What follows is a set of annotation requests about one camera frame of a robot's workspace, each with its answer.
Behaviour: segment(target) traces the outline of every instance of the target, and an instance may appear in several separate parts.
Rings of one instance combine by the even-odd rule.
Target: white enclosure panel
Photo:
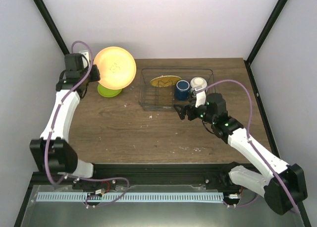
[[[289,0],[252,64],[281,157],[305,171],[317,226],[317,0]]]
[[[32,0],[0,0],[0,226],[11,227],[36,165],[63,55]]]
[[[134,58],[246,59],[277,0],[43,0],[69,46]]]

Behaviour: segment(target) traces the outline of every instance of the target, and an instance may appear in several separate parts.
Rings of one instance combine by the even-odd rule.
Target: yellow plate
[[[156,77],[150,81],[150,84],[154,87],[169,87],[176,85],[179,80],[182,80],[179,76],[168,75]]]
[[[120,47],[108,47],[95,57],[100,73],[99,83],[113,90],[127,87],[134,79],[137,66],[132,55]]]

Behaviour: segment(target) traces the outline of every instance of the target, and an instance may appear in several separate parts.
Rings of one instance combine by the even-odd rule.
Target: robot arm
[[[243,186],[264,197],[270,208],[280,215],[292,208],[280,183],[248,142],[246,129],[236,119],[228,116],[226,102],[220,93],[206,95],[205,101],[199,101],[198,105],[195,101],[185,106],[175,105],[174,108],[181,119],[185,116],[188,116],[189,120],[200,118],[204,124],[210,124],[212,129],[210,133],[243,154],[260,172],[250,171],[243,166],[235,166],[228,172],[228,178],[233,184]],[[280,175],[295,203],[305,200],[307,189],[303,170],[297,164],[290,166],[279,159],[252,136],[250,139],[273,170]]]
[[[39,139],[33,139],[30,143],[30,150],[39,171],[45,171],[44,150],[49,133],[52,131],[52,121],[55,119],[55,126],[50,138],[49,146],[49,168],[52,173],[71,174],[79,177],[91,177],[93,165],[78,159],[76,152],[68,144],[70,124],[76,107],[84,97],[89,82],[99,81],[100,75],[96,65],[87,79],[64,100],[59,107],[61,99],[81,80],[87,72],[89,53],[82,51],[78,54],[65,56],[66,70],[62,72],[59,82],[56,85],[55,105],[49,122]]]

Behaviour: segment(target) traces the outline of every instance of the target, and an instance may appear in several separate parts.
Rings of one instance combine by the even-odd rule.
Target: wire basket
[[[174,98],[175,85],[171,84],[167,87],[154,87],[150,84],[150,81],[156,77],[171,75],[179,76],[182,80],[188,82],[194,77],[202,77],[207,81],[208,85],[214,83],[213,71],[208,68],[143,68],[141,71],[139,104],[144,110],[173,111],[174,105],[188,103],[188,101],[178,101]],[[208,94],[211,92],[215,92],[215,87],[212,87],[206,93]]]

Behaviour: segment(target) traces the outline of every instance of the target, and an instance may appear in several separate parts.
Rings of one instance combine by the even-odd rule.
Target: wooden table
[[[248,162],[235,149],[209,134],[199,119],[181,121],[176,112],[144,111],[138,104],[140,72],[151,66],[212,68],[215,81],[242,82],[253,99],[251,134],[270,150],[241,58],[137,59],[136,64],[134,81],[114,98],[100,96],[97,82],[89,85],[86,97],[76,109],[69,134],[70,145],[80,159],[125,164]],[[244,90],[234,83],[223,83],[217,86],[217,92],[225,98],[229,115],[246,126],[249,102]]]

